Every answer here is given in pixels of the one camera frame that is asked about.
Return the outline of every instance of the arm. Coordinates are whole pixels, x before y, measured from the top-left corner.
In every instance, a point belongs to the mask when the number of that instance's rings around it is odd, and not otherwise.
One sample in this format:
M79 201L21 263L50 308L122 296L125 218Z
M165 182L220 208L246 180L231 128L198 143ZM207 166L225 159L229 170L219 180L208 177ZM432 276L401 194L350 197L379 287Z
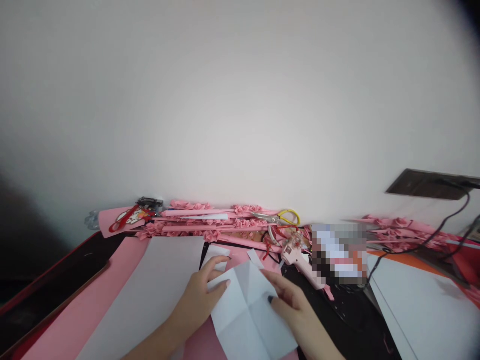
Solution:
M301 288L283 276L261 270L278 294L271 307L290 327L308 360L345 360L312 309Z
M123 360L169 359L209 318L215 305L227 290L224 281L211 293L207 283L223 272L215 265L227 262L227 256L215 256L199 272L194 273L173 313L157 330L128 353Z

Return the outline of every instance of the folded white paper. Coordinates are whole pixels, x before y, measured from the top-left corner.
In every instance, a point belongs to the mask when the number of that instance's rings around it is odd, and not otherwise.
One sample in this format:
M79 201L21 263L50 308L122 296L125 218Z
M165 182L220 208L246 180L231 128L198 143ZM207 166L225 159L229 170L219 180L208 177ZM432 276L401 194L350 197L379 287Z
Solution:
M275 288L251 261L208 283L208 289L230 279L230 286L211 318L228 360L276 360L297 348L287 324L269 304Z
M210 244L210 246L208 247L208 251L206 252L205 259L203 259L203 264L201 265L201 268L203 269L204 266L209 262L209 260L216 256L230 256L230 250L220 246L215 246ZM224 272L226 268L227 268L226 262L221 262L215 265L215 270L218 270L221 272Z
M256 265L257 268L259 269L265 269L265 266L262 264L262 261L260 260L257 252L255 249L252 249L250 251L246 252L248 254L248 257L250 258L251 262Z

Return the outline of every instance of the finger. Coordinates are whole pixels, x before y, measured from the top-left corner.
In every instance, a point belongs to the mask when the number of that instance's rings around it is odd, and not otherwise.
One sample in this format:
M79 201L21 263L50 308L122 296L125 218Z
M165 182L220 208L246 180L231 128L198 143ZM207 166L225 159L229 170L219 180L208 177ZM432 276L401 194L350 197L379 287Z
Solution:
M275 272L260 270L273 285L278 296L295 309L307 306L309 303L301 288Z
M272 299L271 307L283 320L286 321L288 326L292 328L293 324L295 324L297 310L291 308L285 301L278 297Z
M218 278L220 275L223 275L224 272L223 271L219 271L219 270L212 270L210 274L208 274L208 281L211 282L213 279L216 279Z
M209 274L215 269L215 265L220 263L226 263L230 258L228 256L214 256L205 264L200 270L202 274L205 274L205 278L208 279Z
M291 290L293 292L297 292L298 290L302 291L297 285L295 285L290 280L287 280L282 275L277 274L276 272L271 272L265 269L260 270L263 275L265 275L266 279L271 282L271 284L280 289L280 290Z
M223 281L223 282L219 283L215 287L215 289L208 294L208 300L209 300L211 310L213 310L215 305L217 305L220 298L222 297L222 295L225 293L225 291L229 287L230 282L231 282L230 279L228 279L227 281Z

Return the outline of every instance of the yellow-handled scissors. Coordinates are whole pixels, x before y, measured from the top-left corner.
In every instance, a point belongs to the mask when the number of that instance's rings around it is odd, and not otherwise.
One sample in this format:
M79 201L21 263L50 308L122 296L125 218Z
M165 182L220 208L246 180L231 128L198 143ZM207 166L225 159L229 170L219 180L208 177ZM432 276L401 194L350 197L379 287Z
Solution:
M296 217L296 223L288 220L287 218L285 218L285 217L283 216L283 215L288 214L288 213L295 215L295 217ZM300 226L300 216L297 214L297 212L295 212L295 211L292 210L292 209L280 211L280 212L279 212L277 215L275 215L275 216L265 215L265 214L261 214L261 213L258 213L258 212L252 212L251 214L252 214L253 216L255 216L256 218L259 218L259 219L262 219L262 220L265 220L265 221L269 222L270 224L278 224L278 225L280 225L280 220L282 220L282 221L286 222L286 223L289 224L289 225Z

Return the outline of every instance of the pink cardstock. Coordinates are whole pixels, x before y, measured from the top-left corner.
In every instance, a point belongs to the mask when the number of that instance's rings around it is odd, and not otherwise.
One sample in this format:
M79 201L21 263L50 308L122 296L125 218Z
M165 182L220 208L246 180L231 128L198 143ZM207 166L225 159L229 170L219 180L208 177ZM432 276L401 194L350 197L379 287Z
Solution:
M110 258L110 267L62 311L22 360L75 360L144 257L149 242L126 237Z
M63 310L22 360L75 360L137 268L148 244L149 241L126 237L111 257L109 269ZM214 245L230 250L232 260L228 262L226 270L250 261L247 254L250 249L217 243ZM265 252L256 251L256 253L266 270L281 273L279 265L270 257L267 257L265 261L262 260ZM227 360L215 333L211 317L187 340L183 359ZM296 350L283 358L283 360L298 359Z
M132 216L130 216L130 219L128 220L127 224L123 229L115 232L110 232L110 227L112 226L112 224L115 223L118 219L121 219L121 215L125 216L131 208L132 206L128 206L100 211L100 213L98 214L98 225L100 226L101 234L105 239L145 225L145 220L139 218L139 215L143 212L142 209L139 208L133 213Z
M233 247L227 245L220 245L215 243L215 246L229 249L231 260L227 263L225 271L250 261L250 257L247 254L250 249ZM279 265L273 261L270 257L267 257L265 261L262 259L265 256L264 251L255 250L256 254L260 258L261 263L266 270L281 274ZM212 318L209 317L206 323L202 325L186 342L185 352L183 354L183 360L227 360L222 345L220 345L219 338L215 332L214 323ZM298 360L299 354L297 350L292 351L283 360Z

